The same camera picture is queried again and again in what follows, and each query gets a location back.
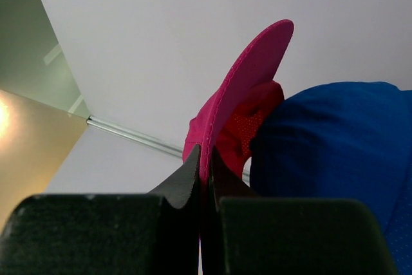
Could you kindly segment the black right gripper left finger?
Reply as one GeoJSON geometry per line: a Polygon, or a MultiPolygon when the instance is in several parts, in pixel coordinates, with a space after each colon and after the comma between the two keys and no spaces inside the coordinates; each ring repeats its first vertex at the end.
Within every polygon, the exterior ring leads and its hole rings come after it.
{"type": "Polygon", "coordinates": [[[197,274],[200,155],[146,194],[25,198],[1,233],[1,273],[197,274]]]}

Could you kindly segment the blue cap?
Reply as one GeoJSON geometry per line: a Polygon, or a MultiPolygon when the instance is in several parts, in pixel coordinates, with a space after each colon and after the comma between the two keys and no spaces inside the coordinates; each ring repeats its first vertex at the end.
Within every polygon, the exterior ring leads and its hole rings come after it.
{"type": "Polygon", "coordinates": [[[352,198],[377,217],[411,273],[411,92],[336,82],[283,101],[250,144],[250,186],[266,197],[352,198]]]}

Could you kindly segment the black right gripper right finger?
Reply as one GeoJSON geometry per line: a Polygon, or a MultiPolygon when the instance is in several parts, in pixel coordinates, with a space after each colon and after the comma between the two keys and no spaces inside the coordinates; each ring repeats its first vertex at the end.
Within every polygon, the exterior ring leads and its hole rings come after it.
{"type": "Polygon", "coordinates": [[[361,202],[263,198],[213,151],[210,274],[396,274],[380,227],[361,202]]]}

